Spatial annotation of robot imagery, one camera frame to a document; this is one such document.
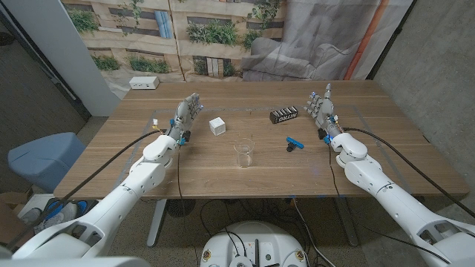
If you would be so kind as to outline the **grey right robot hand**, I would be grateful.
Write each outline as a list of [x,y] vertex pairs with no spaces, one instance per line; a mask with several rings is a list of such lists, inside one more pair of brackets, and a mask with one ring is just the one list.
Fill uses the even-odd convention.
[[309,101],[304,106],[304,110],[315,120],[318,127],[318,138],[330,144],[334,137],[343,133],[337,123],[337,116],[334,112],[331,100],[332,85],[327,84],[324,96],[319,96],[316,92],[309,95]]

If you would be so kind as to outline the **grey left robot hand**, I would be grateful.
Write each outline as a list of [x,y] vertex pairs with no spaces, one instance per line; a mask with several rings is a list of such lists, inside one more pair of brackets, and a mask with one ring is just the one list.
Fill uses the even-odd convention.
[[189,131],[194,119],[202,109],[203,105],[200,103],[198,93],[186,97],[177,106],[167,135],[175,139],[179,145],[183,145],[186,142],[186,131]]

